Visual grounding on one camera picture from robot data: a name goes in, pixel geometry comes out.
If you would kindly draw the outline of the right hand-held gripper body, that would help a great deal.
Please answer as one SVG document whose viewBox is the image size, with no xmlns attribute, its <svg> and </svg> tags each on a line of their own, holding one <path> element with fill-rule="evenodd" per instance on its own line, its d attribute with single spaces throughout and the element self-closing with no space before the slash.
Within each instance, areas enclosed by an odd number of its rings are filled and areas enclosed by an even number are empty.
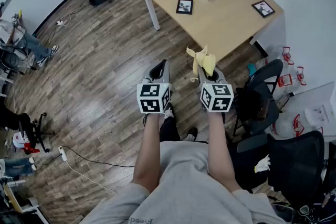
<svg viewBox="0 0 336 224">
<path fill-rule="evenodd" d="M 202 111 L 228 112 L 234 99 L 232 85 L 225 78 L 219 78 L 216 82 L 202 79 L 198 81 Z"/>
</svg>

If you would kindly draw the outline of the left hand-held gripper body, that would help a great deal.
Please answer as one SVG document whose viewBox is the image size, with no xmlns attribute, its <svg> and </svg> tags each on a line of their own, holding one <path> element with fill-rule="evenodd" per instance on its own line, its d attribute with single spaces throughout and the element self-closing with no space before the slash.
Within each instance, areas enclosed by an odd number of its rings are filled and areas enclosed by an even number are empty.
<svg viewBox="0 0 336 224">
<path fill-rule="evenodd" d="M 151 81 L 143 78 L 137 84 L 137 102 L 143 114 L 161 114 L 171 100 L 171 84 L 169 79 Z"/>
</svg>

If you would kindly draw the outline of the yellow wiping cloth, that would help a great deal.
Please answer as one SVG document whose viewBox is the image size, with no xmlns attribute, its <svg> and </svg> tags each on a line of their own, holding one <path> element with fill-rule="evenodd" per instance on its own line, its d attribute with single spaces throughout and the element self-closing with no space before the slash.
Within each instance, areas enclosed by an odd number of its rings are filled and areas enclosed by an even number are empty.
<svg viewBox="0 0 336 224">
<path fill-rule="evenodd" d="M 198 67 L 202 67 L 208 76 L 213 75 L 216 66 L 216 58 L 214 54 L 208 53 L 207 45 L 199 52 L 195 52 L 187 47 L 186 52 L 193 57 L 194 77 L 190 79 L 191 82 L 198 81 Z"/>
</svg>

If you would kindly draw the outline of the black floral print picture frame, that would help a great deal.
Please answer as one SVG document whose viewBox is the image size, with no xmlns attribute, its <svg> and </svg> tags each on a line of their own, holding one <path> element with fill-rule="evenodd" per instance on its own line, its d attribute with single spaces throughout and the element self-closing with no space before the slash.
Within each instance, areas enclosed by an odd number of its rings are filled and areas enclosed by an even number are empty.
<svg viewBox="0 0 336 224">
<path fill-rule="evenodd" d="M 191 15 L 193 12 L 193 0 L 178 0 L 176 13 Z"/>
</svg>

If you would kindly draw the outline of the person's right forearm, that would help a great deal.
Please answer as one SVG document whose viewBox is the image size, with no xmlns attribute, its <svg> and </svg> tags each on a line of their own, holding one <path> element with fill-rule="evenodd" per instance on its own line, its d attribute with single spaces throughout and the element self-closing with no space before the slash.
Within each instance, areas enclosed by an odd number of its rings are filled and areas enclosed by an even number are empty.
<svg viewBox="0 0 336 224">
<path fill-rule="evenodd" d="M 229 192 L 241 189 L 235 178 L 221 113 L 208 112 L 208 173 Z"/>
</svg>

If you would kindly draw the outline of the person's left forearm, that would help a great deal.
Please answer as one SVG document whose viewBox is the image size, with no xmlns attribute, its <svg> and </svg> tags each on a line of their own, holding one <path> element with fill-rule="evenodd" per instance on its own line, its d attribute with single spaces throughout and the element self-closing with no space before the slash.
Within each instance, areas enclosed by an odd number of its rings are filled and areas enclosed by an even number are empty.
<svg viewBox="0 0 336 224">
<path fill-rule="evenodd" d="M 141 185 L 151 193 L 157 187 L 159 175 L 159 114 L 149 114 L 134 167 L 132 183 Z"/>
</svg>

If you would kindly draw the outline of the person's black trousers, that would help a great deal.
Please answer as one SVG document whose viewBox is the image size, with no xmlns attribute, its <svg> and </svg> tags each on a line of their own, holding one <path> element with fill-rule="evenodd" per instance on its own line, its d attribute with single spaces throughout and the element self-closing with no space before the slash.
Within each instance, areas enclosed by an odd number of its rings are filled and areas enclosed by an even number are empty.
<svg viewBox="0 0 336 224">
<path fill-rule="evenodd" d="M 168 118 L 164 120 L 159 130 L 160 142 L 179 142 L 180 135 L 176 127 L 176 119 Z"/>
</svg>

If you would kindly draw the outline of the black folding chair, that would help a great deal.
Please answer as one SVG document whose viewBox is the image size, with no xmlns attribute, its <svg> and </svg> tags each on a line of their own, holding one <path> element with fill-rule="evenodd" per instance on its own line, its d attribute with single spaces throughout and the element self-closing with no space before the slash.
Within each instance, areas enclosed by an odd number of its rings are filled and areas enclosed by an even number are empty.
<svg viewBox="0 0 336 224">
<path fill-rule="evenodd" d="M 245 136 L 262 133 L 279 118 L 279 109 L 273 93 L 283 69 L 280 59 L 275 59 L 256 70 L 244 87 L 237 88 L 233 106 L 237 119 L 233 136 L 240 127 Z"/>
</svg>

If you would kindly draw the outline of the person's right shoe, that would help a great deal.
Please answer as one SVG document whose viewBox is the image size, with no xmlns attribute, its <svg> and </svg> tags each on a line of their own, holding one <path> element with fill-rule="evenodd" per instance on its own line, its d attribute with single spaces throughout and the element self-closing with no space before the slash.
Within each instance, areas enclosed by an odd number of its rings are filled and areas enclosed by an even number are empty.
<svg viewBox="0 0 336 224">
<path fill-rule="evenodd" d="M 188 130 L 187 136 L 184 141 L 195 142 L 198 135 L 198 129 L 196 127 L 192 127 Z"/>
</svg>

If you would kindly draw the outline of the pile of clear plastic bottles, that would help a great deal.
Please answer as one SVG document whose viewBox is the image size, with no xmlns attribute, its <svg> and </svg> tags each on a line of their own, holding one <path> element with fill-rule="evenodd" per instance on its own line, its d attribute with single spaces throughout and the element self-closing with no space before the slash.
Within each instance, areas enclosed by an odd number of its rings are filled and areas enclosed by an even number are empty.
<svg viewBox="0 0 336 224">
<path fill-rule="evenodd" d="M 322 132 L 323 127 L 308 122 L 304 108 L 292 104 L 294 93 L 307 85 L 304 80 L 304 67 L 295 65 L 289 47 L 275 48 L 260 65 L 263 67 L 272 60 L 280 60 L 283 65 L 276 86 L 269 86 L 269 89 L 273 90 L 272 95 L 279 109 L 279 117 L 265 132 L 283 138 L 298 137 L 314 130 Z"/>
</svg>

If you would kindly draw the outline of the white glove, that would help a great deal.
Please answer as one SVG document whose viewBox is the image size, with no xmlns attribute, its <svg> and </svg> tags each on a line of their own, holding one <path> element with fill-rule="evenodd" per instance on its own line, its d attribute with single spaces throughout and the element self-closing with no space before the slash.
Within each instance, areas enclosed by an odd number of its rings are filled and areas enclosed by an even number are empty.
<svg viewBox="0 0 336 224">
<path fill-rule="evenodd" d="M 270 157 L 267 154 L 263 159 L 261 159 L 257 165 L 254 167 L 254 173 L 264 172 L 270 170 Z"/>
</svg>

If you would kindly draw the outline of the person's grey shirt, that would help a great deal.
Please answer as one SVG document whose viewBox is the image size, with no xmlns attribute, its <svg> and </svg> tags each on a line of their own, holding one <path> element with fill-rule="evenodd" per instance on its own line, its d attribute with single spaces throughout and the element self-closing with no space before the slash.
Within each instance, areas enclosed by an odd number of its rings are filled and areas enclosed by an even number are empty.
<svg viewBox="0 0 336 224">
<path fill-rule="evenodd" d="M 285 224 L 265 194 L 230 193 L 210 177 L 206 144 L 163 142 L 160 147 L 162 174 L 152 193 L 130 183 L 82 224 Z"/>
</svg>

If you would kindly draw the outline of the black mesh office chair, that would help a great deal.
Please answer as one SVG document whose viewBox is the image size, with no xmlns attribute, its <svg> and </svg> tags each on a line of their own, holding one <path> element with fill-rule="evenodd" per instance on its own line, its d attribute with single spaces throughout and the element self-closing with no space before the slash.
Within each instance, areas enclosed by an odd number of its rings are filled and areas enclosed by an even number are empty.
<svg viewBox="0 0 336 224">
<path fill-rule="evenodd" d="M 324 139 L 319 131 L 277 140 L 267 135 L 270 158 L 268 185 L 294 207 L 309 205 L 318 188 L 323 161 Z"/>
</svg>

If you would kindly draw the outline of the white power strip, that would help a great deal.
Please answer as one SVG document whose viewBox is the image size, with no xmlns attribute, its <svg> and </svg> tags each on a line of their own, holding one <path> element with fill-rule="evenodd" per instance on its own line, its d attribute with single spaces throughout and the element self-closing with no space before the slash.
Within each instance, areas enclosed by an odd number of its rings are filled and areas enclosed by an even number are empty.
<svg viewBox="0 0 336 224">
<path fill-rule="evenodd" d="M 62 146 L 59 146 L 58 149 L 59 149 L 60 155 L 62 157 L 62 160 L 64 162 L 67 162 L 68 158 L 67 158 L 67 155 L 66 155 L 66 152 L 65 152 L 64 148 Z"/>
</svg>

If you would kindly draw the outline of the black deer print picture frame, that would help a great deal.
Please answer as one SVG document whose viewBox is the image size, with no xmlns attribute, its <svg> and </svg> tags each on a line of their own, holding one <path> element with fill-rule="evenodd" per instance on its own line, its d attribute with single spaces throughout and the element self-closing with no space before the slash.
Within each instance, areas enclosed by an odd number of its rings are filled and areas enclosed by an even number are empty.
<svg viewBox="0 0 336 224">
<path fill-rule="evenodd" d="M 251 5 L 263 18 L 275 13 L 266 1 L 260 1 Z"/>
</svg>

